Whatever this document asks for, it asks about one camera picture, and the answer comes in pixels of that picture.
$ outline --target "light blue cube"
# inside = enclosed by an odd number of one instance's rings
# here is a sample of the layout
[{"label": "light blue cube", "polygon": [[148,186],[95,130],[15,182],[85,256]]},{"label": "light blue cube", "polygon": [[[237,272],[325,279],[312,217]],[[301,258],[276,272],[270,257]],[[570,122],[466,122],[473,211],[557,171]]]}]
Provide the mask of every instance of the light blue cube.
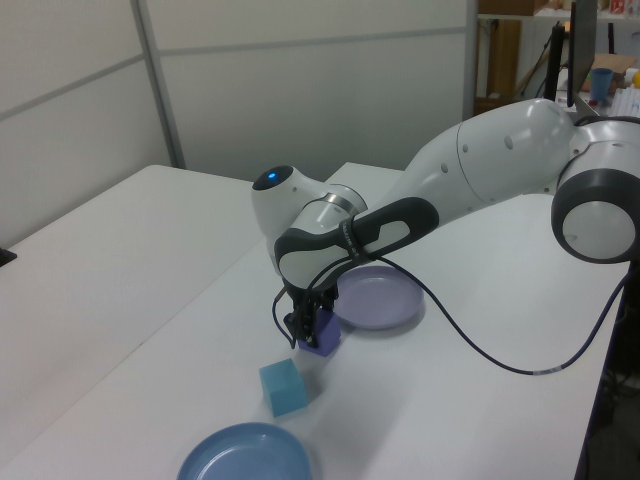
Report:
[{"label": "light blue cube", "polygon": [[264,398],[274,417],[307,406],[304,381],[291,359],[260,369]]}]

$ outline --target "white table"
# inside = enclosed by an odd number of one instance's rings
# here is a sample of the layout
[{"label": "white table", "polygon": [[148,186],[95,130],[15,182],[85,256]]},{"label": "white table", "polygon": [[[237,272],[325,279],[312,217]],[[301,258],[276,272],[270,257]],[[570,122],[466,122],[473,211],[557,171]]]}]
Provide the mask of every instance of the white table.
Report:
[{"label": "white table", "polygon": [[[347,164],[333,180],[371,204],[398,175]],[[547,196],[517,198],[391,258],[430,285],[491,354],[522,368],[555,366],[583,343],[627,266],[566,254],[551,233],[550,203]],[[471,350],[430,301],[413,330],[344,332],[328,359],[292,353],[270,318],[279,289],[259,244],[16,456],[0,479],[174,479],[200,440],[247,421],[294,433],[316,480],[573,479],[613,313],[571,368],[521,377]],[[311,402],[274,421],[258,368],[292,355]]]},{"label": "white table", "polygon": [[261,239],[250,183],[153,166],[0,268],[0,467]]}]

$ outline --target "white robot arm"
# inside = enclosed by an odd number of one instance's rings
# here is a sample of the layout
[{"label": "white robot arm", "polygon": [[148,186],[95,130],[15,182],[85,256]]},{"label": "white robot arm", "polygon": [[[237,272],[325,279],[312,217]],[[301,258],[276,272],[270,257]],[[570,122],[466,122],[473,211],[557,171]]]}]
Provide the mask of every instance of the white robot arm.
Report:
[{"label": "white robot arm", "polygon": [[253,185],[253,205],[296,309],[313,317],[318,306],[331,304],[338,277],[350,268],[523,193],[555,195],[554,234],[577,258],[639,258],[640,125],[598,120],[604,121],[574,126],[547,100],[472,118],[423,147],[370,210],[350,188],[292,167],[263,173]]}]

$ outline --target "floor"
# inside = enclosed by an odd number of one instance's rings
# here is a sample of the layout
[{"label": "floor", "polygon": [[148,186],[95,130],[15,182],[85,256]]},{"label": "floor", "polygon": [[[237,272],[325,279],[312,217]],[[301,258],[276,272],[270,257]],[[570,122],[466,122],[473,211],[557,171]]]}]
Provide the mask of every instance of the floor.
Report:
[{"label": "floor", "polygon": [[640,278],[624,304],[575,480],[640,480]]}]

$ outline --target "white wall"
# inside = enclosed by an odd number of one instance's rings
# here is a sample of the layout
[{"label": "white wall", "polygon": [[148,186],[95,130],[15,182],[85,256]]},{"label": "white wall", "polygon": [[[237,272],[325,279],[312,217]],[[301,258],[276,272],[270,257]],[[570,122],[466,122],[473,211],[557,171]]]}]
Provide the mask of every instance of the white wall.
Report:
[{"label": "white wall", "polygon": [[186,167],[404,168],[462,120],[470,3],[146,0]]},{"label": "white wall", "polygon": [[129,0],[0,0],[0,245],[169,164]]},{"label": "white wall", "polygon": [[[631,55],[640,59],[640,23],[637,20],[614,24],[614,47],[617,54]],[[609,52],[607,24],[604,22],[598,23],[596,52]],[[634,67],[640,68],[640,60],[636,60]]]}]

